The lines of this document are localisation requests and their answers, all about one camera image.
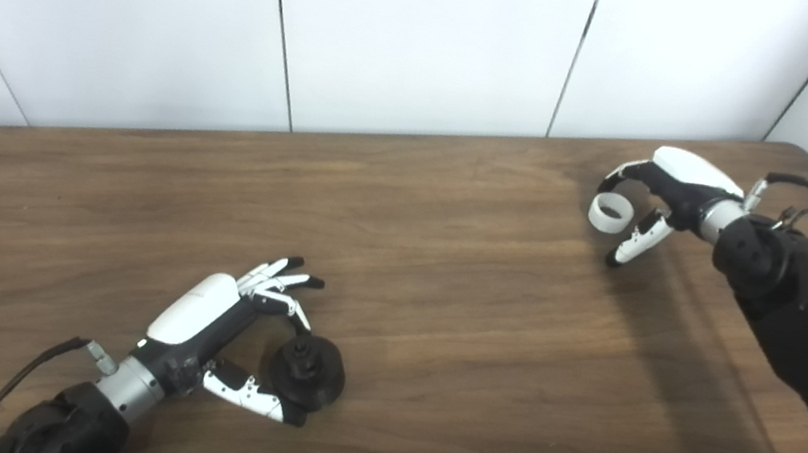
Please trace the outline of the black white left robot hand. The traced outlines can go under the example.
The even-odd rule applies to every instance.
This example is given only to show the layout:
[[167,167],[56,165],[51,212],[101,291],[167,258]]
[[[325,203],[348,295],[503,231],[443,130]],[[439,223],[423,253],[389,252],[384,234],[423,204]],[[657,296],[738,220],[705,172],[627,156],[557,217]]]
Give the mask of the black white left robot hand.
[[169,305],[128,354],[150,375],[149,389],[159,397],[185,395],[199,388],[264,418],[302,427],[301,406],[262,385],[256,376],[220,357],[225,347],[261,316],[282,317],[297,338],[312,334],[294,288],[323,290],[318,277],[300,274],[302,257],[265,262],[234,278],[211,274]]

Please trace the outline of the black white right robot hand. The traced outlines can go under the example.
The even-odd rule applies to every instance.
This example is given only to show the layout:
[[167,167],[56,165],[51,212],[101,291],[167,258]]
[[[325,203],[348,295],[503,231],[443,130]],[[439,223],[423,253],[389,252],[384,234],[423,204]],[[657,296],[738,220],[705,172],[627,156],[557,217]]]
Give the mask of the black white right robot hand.
[[666,205],[639,220],[632,234],[609,251],[608,267],[628,264],[675,231],[692,231],[715,245],[727,226],[746,216],[744,191],[723,170],[691,152],[660,146],[648,161],[619,165],[601,181],[598,194],[613,192],[630,180],[644,184]]

